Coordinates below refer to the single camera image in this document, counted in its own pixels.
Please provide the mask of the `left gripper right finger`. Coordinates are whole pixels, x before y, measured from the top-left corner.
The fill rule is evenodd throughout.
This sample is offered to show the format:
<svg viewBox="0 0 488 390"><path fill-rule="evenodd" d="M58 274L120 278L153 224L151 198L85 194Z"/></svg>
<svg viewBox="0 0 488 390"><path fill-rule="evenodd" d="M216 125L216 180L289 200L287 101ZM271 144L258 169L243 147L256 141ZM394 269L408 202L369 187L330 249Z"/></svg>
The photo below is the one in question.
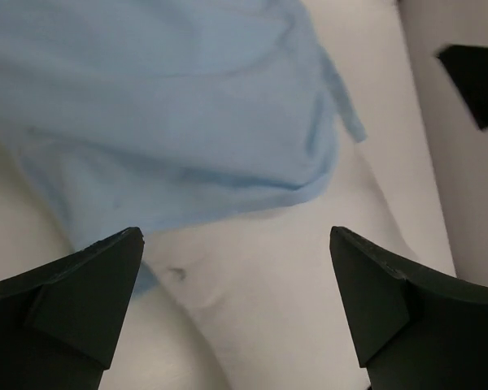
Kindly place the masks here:
<svg viewBox="0 0 488 390"><path fill-rule="evenodd" d="M346 227L330 254L372 389L488 389L488 288L401 257Z"/></svg>

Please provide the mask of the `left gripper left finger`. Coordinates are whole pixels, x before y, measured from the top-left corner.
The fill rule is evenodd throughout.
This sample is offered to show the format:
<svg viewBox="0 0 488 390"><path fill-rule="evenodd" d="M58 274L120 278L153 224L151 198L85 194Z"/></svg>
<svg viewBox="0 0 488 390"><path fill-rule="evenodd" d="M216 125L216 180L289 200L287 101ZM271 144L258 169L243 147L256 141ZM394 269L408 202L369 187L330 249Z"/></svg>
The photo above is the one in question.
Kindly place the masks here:
<svg viewBox="0 0 488 390"><path fill-rule="evenodd" d="M0 281L0 389L97 389L140 269L137 227Z"/></svg>

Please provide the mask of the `white pillow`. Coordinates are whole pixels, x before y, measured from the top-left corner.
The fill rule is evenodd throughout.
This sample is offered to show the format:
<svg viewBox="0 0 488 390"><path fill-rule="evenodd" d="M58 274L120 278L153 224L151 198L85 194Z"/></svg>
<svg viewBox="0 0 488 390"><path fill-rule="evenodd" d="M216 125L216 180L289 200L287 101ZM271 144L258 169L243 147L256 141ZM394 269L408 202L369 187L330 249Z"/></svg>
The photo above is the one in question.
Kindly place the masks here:
<svg viewBox="0 0 488 390"><path fill-rule="evenodd" d="M179 305L233 389L363 389L329 254L344 225L397 254L454 270L394 1L300 1L366 137L335 119L326 188L294 206L144 233L140 289ZM75 248L0 143L0 276Z"/></svg>

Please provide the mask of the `light blue pillowcase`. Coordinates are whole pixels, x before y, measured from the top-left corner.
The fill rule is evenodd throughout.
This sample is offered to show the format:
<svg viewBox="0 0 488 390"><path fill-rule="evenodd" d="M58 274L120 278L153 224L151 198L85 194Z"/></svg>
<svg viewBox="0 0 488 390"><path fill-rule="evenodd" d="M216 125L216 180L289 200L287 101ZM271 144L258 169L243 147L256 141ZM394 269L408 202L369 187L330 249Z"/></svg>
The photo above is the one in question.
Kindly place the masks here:
<svg viewBox="0 0 488 390"><path fill-rule="evenodd" d="M300 1L0 1L0 143L77 249L310 201L335 119Z"/></svg>

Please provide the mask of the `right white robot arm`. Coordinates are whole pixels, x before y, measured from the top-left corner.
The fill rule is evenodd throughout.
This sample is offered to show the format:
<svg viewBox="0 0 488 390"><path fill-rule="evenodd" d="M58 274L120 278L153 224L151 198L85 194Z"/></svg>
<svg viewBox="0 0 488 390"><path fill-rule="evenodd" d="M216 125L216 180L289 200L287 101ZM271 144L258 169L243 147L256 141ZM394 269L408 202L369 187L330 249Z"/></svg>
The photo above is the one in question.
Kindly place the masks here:
<svg viewBox="0 0 488 390"><path fill-rule="evenodd" d="M436 53L477 127L488 131L488 46L446 45Z"/></svg>

